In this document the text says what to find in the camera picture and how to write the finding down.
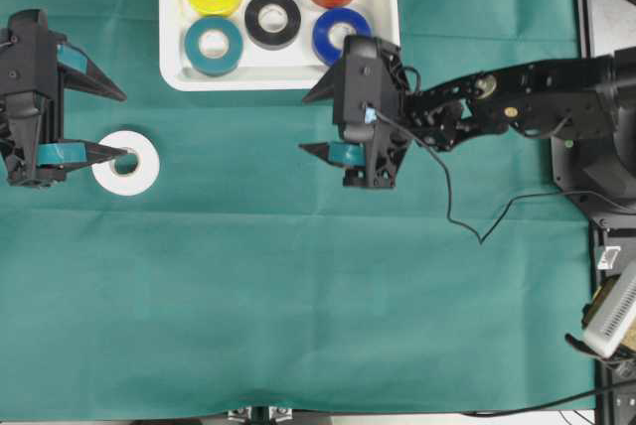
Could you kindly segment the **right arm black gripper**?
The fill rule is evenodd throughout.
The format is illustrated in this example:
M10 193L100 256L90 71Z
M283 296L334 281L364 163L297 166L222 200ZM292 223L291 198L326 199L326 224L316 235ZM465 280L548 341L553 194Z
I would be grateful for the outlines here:
M393 188L411 145L396 129L407 91L399 46L381 38L347 37L341 59L302 98L303 102L334 98L334 124L344 142L299 148L329 165L344 167L346 187Z

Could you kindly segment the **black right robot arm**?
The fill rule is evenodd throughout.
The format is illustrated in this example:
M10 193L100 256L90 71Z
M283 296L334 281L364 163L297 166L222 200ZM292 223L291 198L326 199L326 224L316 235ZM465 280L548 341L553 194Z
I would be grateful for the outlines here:
M350 35L341 57L305 95L330 99L336 142L302 150L344 170L347 187L391 189L409 146L448 152L477 137L514 129L530 139L602 139L635 105L635 51L550 59L478 71L428 90L408 82L400 47Z

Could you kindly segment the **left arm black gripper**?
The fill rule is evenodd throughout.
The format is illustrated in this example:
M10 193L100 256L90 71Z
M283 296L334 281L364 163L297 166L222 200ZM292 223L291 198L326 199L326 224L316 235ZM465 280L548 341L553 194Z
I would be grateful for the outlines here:
M127 99L84 51L61 43L65 39L49 29L41 9L11 15L1 30L1 157L13 187L50 187L66 178L51 166L85 167L128 154L87 141L58 142L63 137L61 76L65 88Z

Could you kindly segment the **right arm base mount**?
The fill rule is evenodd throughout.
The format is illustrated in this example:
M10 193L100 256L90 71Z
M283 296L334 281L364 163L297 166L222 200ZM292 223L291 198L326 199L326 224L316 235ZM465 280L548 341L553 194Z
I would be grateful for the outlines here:
M617 61L620 95L617 131L608 137L552 141L556 184L604 229L635 227L635 0L575 0L579 50L585 58Z

